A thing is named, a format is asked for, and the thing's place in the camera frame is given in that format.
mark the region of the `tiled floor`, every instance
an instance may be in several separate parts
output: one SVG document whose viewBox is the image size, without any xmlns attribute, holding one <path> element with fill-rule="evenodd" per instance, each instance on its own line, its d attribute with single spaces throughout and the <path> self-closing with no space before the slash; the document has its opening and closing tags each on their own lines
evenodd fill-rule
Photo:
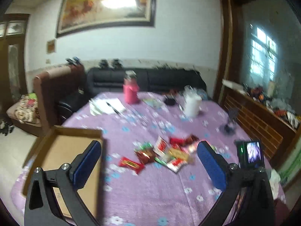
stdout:
<svg viewBox="0 0 301 226">
<path fill-rule="evenodd" d="M 15 128 L 8 136 L 0 135 L 0 198 L 20 226 L 24 225 L 24 216 L 13 205 L 10 192 L 22 171 L 22 164 L 36 137 Z M 301 180 L 286 192 L 286 202 L 292 209 L 301 194 Z"/>
</svg>

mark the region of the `pink water bottle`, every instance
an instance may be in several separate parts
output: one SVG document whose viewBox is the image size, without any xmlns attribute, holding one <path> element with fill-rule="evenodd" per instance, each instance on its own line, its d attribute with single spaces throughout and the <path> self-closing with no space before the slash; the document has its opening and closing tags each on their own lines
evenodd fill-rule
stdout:
<svg viewBox="0 0 301 226">
<path fill-rule="evenodd" d="M 139 86 L 137 84 L 136 73 L 133 70 L 127 70 L 125 72 L 123 93 L 124 100 L 128 104 L 135 104 L 139 101 L 137 92 L 139 91 Z"/>
</svg>

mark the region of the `black leather sofa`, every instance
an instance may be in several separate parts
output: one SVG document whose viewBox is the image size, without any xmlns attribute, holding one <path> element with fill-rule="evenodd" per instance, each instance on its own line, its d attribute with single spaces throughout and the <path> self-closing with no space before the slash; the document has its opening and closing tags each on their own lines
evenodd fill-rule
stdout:
<svg viewBox="0 0 301 226">
<path fill-rule="evenodd" d="M 75 92 L 58 102 L 58 114 L 63 123 L 74 112 L 83 107 L 88 100 L 101 92 L 122 92 L 126 70 L 137 74 L 141 92 L 168 93 L 171 89 L 181 91 L 186 85 L 207 90 L 199 72 L 184 69 L 100 69 L 91 68 L 82 81 L 84 94 Z"/>
</svg>

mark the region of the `wooden door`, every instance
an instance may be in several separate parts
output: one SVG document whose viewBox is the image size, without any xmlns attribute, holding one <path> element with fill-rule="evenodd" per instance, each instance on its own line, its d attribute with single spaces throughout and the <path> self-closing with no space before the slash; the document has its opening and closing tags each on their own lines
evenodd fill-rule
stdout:
<svg viewBox="0 0 301 226">
<path fill-rule="evenodd" d="M 0 22 L 0 113 L 27 94 L 24 43 L 28 15 L 6 14 Z"/>
</svg>

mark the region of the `small screen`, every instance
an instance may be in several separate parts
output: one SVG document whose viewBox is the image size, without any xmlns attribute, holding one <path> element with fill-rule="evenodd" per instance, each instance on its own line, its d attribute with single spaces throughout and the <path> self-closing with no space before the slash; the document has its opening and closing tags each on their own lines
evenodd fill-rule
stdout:
<svg viewBox="0 0 301 226">
<path fill-rule="evenodd" d="M 261 153 L 260 153 L 259 142 L 247 143 L 246 149 L 248 152 L 248 163 L 260 161 Z"/>
</svg>

